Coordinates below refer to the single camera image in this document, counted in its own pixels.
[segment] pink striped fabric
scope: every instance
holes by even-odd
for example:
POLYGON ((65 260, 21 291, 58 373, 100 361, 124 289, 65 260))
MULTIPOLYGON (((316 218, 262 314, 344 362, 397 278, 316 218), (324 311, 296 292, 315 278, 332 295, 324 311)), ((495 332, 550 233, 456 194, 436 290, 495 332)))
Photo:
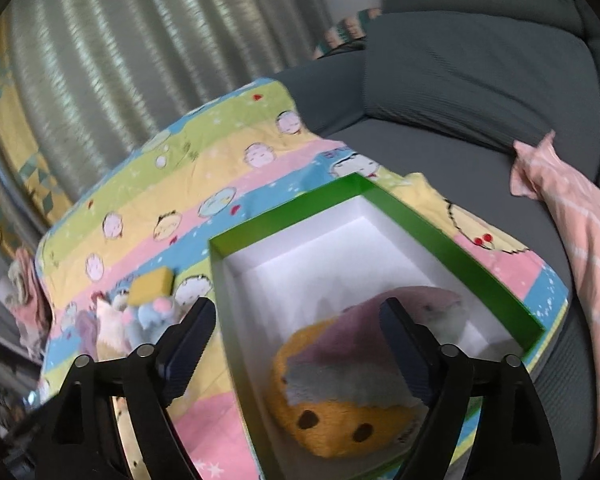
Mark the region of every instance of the pink striped fabric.
POLYGON ((571 264, 576 292, 589 319, 598 376, 600 449, 600 190, 555 154, 551 132, 533 148, 522 142, 512 171, 511 193, 544 200, 571 264))

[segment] yellow sponge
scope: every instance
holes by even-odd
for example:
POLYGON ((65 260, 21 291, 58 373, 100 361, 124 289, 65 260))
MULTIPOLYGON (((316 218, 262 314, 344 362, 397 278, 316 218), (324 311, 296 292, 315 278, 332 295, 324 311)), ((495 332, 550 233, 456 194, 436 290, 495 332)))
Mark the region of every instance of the yellow sponge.
POLYGON ((128 304, 139 306, 161 296, 170 296, 172 288, 173 271, 169 267, 160 267, 133 280, 128 304))

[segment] blue stuffed animal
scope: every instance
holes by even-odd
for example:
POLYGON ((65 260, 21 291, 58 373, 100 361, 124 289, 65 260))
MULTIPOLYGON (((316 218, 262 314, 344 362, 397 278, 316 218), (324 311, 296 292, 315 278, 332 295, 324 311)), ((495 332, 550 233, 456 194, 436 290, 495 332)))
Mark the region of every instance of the blue stuffed animal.
POLYGON ((156 298, 140 306, 128 306, 122 315, 125 336, 135 349, 145 343, 155 345, 165 330, 180 322, 182 313, 173 298, 156 298))

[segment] silver screw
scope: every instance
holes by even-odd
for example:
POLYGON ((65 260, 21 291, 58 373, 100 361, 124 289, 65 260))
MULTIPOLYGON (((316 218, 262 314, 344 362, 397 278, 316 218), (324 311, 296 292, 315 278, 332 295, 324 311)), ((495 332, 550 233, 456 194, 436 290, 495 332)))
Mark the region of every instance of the silver screw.
POLYGON ((513 354, 510 354, 510 355, 506 356, 504 358, 504 360, 512 368, 518 368, 522 364, 522 361, 517 356, 515 356, 513 354))
POLYGON ((149 357, 152 353, 154 353, 154 346, 149 344, 140 345, 138 350, 136 350, 136 353, 140 357, 149 357))
POLYGON ((442 345, 442 353, 447 357, 456 357, 459 354, 458 347, 456 345, 442 345))
POLYGON ((83 368, 89 364, 89 361, 91 361, 91 358, 87 354, 83 354, 75 358, 74 364, 76 368, 83 368))

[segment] black eye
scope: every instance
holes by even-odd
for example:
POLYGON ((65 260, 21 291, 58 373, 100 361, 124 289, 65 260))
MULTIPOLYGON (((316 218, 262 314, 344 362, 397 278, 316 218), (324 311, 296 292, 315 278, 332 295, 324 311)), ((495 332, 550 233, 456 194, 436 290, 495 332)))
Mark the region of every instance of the black eye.
POLYGON ((300 418, 298 418, 298 428, 301 430, 308 430, 316 426, 320 422, 318 416, 311 410, 304 410, 300 418))
POLYGON ((353 433, 353 442, 364 442, 374 434, 374 427, 371 424, 360 424, 353 433))

